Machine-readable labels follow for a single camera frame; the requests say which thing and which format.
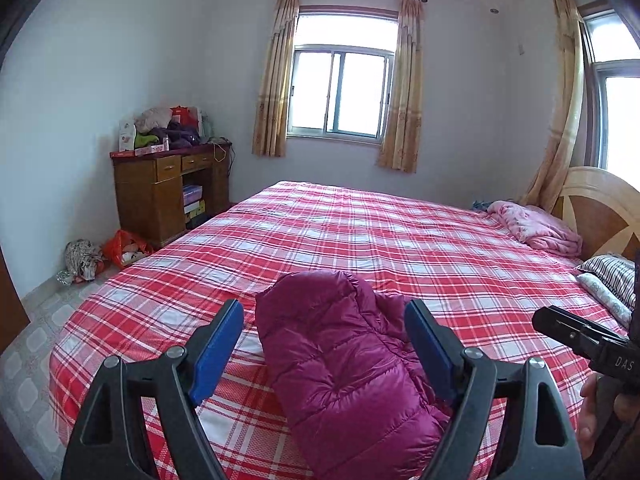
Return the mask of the magenta puffer down jacket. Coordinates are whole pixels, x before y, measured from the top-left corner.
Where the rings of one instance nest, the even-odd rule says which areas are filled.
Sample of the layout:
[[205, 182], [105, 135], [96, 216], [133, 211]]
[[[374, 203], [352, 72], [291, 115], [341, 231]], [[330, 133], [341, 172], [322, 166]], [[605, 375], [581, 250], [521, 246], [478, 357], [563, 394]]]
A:
[[282, 276], [256, 296], [270, 386], [318, 479], [410, 479], [450, 409], [405, 330], [407, 298], [342, 271]]

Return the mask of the white floral pillow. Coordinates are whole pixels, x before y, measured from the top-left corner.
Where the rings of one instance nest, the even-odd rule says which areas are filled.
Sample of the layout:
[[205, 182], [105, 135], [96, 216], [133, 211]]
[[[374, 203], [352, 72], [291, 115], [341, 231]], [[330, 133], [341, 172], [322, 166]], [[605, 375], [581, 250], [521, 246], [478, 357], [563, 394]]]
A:
[[630, 327], [632, 313], [600, 280], [593, 274], [583, 273], [576, 276], [578, 284], [593, 298], [596, 298], [608, 313], [625, 328]]

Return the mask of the striped pillow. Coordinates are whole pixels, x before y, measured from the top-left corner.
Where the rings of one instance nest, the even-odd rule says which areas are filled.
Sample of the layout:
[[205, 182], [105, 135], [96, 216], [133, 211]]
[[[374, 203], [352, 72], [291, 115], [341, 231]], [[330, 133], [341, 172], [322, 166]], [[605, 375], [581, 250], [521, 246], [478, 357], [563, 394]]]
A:
[[598, 255], [586, 260], [577, 269], [596, 276], [628, 308], [636, 306], [636, 274], [631, 260], [619, 255]]

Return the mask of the red white plaid bedspread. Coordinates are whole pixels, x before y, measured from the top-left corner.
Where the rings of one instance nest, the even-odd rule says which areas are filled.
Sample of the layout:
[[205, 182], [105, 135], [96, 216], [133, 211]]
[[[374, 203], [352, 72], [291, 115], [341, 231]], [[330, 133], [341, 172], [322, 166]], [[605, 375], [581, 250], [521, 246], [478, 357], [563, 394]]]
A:
[[284, 274], [318, 269], [423, 300], [465, 344], [493, 358], [540, 356], [576, 416], [587, 363], [530, 322], [535, 310], [553, 304], [615, 326], [578, 285], [575, 268], [573, 260], [518, 242], [482, 212], [282, 181], [120, 271], [72, 314], [50, 357], [55, 430], [68, 440], [107, 356], [155, 358], [235, 298], [245, 327], [198, 417], [230, 478], [309, 478], [268, 385], [254, 298]]

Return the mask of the wooden bed headboard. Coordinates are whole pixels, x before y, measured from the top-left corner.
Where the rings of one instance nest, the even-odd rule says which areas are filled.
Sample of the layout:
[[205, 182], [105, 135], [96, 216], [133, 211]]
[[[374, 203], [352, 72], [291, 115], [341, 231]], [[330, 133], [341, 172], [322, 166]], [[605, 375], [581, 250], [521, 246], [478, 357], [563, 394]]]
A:
[[639, 191], [606, 170], [570, 168], [551, 213], [582, 237], [582, 260], [639, 252]]

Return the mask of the pink floral blanket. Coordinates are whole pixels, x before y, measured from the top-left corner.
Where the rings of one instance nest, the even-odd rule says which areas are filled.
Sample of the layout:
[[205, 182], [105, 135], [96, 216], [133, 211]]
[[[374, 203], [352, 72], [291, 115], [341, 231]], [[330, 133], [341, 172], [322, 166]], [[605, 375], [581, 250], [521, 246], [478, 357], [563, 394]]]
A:
[[566, 258], [578, 258], [582, 254], [582, 237], [543, 209], [496, 200], [487, 212], [518, 242], [530, 248]]

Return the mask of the side beige curtain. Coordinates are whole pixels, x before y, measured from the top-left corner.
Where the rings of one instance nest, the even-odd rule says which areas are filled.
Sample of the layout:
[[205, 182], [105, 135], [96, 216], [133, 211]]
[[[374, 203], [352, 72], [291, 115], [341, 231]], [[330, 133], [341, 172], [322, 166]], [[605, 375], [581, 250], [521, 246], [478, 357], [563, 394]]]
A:
[[582, 117], [585, 91], [582, 16], [575, 0], [553, 0], [556, 17], [556, 88], [550, 134], [534, 180], [521, 204], [552, 211], [564, 185], [572, 161]]

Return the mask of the patterned cloth bundle on floor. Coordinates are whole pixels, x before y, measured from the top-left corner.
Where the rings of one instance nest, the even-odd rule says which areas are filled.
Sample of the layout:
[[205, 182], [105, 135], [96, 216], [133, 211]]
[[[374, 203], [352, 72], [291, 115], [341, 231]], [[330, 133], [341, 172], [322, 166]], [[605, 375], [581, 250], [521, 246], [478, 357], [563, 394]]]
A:
[[102, 249], [90, 240], [69, 242], [64, 252], [65, 268], [56, 274], [61, 285], [92, 282], [106, 269]]

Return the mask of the red plastic bag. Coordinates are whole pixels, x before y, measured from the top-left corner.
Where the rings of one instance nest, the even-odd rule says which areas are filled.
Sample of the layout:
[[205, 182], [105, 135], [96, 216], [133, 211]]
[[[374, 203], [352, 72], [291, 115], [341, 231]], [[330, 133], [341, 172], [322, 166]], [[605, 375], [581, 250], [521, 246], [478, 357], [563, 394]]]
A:
[[125, 230], [118, 230], [102, 246], [105, 258], [120, 270], [132, 266], [135, 262], [152, 255], [153, 248], [140, 236]]

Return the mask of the boxes in desk shelf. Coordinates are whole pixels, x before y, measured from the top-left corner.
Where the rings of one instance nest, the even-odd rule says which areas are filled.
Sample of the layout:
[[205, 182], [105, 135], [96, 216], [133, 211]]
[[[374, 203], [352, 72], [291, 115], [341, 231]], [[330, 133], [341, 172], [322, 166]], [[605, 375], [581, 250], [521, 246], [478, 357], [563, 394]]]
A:
[[184, 223], [188, 230], [194, 229], [206, 220], [206, 203], [201, 185], [188, 184], [183, 187]]

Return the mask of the brown wooden desk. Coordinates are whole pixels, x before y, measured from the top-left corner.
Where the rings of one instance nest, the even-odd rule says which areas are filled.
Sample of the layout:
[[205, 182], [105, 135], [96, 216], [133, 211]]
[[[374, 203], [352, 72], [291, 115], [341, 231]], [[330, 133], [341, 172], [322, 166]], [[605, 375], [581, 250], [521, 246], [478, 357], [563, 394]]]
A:
[[154, 248], [170, 244], [191, 229], [184, 213], [185, 186], [202, 189], [206, 219], [230, 207], [232, 143], [227, 140], [142, 156], [112, 153], [110, 157], [119, 225]]

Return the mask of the right beige curtain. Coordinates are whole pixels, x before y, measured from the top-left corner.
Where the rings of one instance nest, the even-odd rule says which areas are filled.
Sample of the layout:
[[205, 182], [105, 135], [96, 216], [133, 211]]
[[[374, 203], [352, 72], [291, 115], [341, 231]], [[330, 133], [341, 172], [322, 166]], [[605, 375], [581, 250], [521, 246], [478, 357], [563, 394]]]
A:
[[415, 174], [423, 110], [423, 22], [420, 0], [401, 0], [386, 131], [378, 166]]

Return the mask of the side window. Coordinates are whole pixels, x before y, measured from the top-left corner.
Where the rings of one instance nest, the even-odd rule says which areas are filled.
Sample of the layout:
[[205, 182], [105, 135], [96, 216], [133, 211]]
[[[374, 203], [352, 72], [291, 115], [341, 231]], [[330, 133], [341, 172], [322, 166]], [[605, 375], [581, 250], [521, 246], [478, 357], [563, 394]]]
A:
[[585, 163], [639, 186], [639, 46], [605, 0], [582, 14], [586, 76]]

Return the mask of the clutter pile on desk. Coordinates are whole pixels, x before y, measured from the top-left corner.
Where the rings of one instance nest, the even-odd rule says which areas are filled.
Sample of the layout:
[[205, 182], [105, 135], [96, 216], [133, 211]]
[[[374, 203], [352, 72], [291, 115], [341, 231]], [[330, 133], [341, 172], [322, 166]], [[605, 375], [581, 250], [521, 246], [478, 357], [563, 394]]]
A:
[[196, 106], [156, 106], [119, 127], [118, 150], [112, 157], [142, 157], [231, 142], [215, 136], [212, 122]]

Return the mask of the left beige curtain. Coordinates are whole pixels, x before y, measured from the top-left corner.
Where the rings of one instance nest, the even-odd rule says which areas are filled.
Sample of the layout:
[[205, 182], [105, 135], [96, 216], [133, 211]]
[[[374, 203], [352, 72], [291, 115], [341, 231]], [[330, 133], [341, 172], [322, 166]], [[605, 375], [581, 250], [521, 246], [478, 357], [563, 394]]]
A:
[[285, 155], [298, 17], [299, 0], [277, 0], [256, 106], [252, 153], [257, 156]]

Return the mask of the back window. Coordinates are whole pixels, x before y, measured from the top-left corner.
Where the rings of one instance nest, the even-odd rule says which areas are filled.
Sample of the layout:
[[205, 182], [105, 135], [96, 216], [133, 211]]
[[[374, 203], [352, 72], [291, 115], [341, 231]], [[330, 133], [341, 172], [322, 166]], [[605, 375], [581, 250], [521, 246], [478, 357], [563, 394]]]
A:
[[391, 16], [303, 13], [294, 36], [288, 135], [380, 142], [397, 32]]

